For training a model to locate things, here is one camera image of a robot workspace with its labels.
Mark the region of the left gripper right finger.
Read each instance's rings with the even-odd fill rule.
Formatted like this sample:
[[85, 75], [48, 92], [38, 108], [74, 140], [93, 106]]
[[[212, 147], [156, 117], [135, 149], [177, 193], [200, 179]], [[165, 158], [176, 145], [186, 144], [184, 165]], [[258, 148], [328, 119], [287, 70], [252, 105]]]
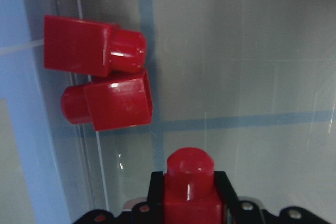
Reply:
[[235, 207], [239, 202], [238, 196], [223, 171], [215, 171], [215, 187], [222, 203], [223, 223], [236, 223]]

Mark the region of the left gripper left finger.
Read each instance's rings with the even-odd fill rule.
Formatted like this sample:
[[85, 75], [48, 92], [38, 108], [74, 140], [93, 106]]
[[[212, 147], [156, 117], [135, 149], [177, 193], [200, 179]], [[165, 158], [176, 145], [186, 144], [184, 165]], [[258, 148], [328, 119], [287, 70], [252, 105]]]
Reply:
[[164, 176], [163, 172], [152, 172], [147, 203], [150, 207], [149, 223], [163, 223], [163, 196], [164, 196]]

